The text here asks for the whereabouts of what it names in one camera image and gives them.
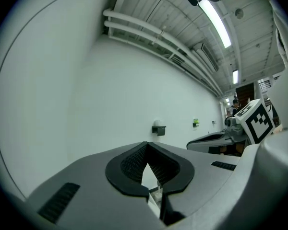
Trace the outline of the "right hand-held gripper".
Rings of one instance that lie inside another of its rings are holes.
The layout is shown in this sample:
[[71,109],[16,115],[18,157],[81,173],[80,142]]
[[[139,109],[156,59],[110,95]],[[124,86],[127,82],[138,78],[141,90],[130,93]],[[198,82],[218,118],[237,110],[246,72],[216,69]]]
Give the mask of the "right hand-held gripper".
[[256,99],[250,101],[233,117],[226,118],[225,128],[227,132],[215,132],[190,141],[187,149],[203,153],[219,153],[221,147],[243,143],[245,138],[250,144],[259,144],[273,133],[275,124],[264,101]]

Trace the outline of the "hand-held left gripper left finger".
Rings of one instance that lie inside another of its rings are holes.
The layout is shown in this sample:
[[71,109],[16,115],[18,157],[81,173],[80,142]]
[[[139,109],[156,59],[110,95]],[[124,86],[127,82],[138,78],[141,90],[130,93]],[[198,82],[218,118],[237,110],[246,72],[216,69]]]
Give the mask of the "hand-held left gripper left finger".
[[106,166],[138,142],[76,160],[38,186],[26,204],[47,229],[163,230],[146,197],[124,195],[106,177]]

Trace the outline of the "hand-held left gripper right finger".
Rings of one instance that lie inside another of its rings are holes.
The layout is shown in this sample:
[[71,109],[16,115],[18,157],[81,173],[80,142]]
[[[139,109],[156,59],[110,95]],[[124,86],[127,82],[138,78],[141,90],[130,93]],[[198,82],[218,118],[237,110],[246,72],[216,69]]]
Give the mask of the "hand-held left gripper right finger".
[[167,226],[189,217],[232,175],[240,158],[196,152],[162,143],[147,145],[147,185],[160,193],[160,220]]

